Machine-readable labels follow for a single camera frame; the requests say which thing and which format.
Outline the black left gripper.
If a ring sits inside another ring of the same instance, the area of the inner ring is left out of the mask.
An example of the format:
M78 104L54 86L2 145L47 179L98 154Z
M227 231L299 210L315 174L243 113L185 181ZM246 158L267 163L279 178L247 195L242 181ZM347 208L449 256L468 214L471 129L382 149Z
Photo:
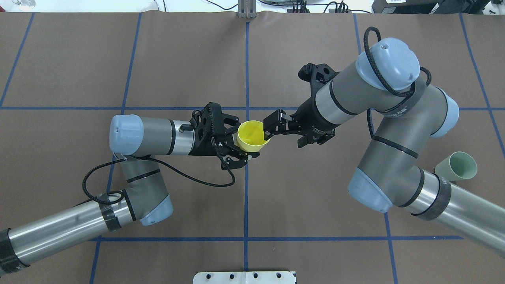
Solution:
M191 123L195 124L195 140L189 156L216 156L215 145L222 156L222 170L235 170L247 165L248 160L260 156L259 152L250 152L234 145L233 133L240 126L237 116L224 114L220 104L209 102L203 110L194 111Z

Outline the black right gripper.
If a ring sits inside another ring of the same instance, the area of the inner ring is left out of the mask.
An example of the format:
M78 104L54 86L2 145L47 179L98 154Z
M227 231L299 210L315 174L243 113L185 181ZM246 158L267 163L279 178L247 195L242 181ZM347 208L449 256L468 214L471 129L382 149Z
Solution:
M263 119L264 141L276 135L292 134L292 131L288 131L289 121L290 129L302 136L297 141L298 148L307 144L324 144L335 135L335 128L339 126L323 118L314 99L307 99L290 116L283 110L276 110Z

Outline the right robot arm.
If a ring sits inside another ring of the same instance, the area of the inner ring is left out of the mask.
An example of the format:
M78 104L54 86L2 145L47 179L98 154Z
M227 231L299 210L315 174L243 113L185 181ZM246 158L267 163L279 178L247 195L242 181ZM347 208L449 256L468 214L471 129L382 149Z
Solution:
M292 115L279 109L266 117L264 137L298 134L300 148L323 144L336 127L373 108L383 120L348 186L350 196L381 213L404 208L504 256L504 209L415 165L428 140L444 136L459 117L457 103L420 71L414 52L391 37L341 72L305 65L298 75L310 83L310 98Z

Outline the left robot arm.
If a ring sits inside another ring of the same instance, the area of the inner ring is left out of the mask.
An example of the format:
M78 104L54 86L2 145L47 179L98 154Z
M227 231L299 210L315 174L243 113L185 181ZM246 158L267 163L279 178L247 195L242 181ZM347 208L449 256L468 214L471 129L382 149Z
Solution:
M1 276L17 273L130 223L139 221L149 226L169 218L174 209L161 166L202 185L217 188L234 185L233 169L240 169L259 156L258 150L239 145L238 133L245 125L213 102L192 111L186 121L115 115L109 131L109 145L115 158L85 174L81 189L86 200L28 225L1 231ZM175 169L159 156L216 157L231 181L205 182ZM123 170L125 188L101 193L89 188L92 174L116 165Z

